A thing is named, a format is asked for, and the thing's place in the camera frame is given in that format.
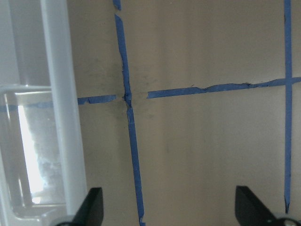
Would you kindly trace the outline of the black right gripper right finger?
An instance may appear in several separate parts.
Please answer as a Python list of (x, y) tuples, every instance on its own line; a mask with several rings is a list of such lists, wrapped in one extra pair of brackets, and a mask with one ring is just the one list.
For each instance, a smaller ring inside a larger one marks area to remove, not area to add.
[(235, 217), (240, 226), (281, 226), (270, 210), (247, 186), (236, 186)]

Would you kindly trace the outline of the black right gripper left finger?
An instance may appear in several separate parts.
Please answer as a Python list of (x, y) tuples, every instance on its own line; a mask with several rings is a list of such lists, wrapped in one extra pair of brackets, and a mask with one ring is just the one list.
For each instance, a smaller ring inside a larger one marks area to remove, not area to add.
[(103, 191), (91, 188), (71, 221), (72, 226), (101, 226), (103, 222)]

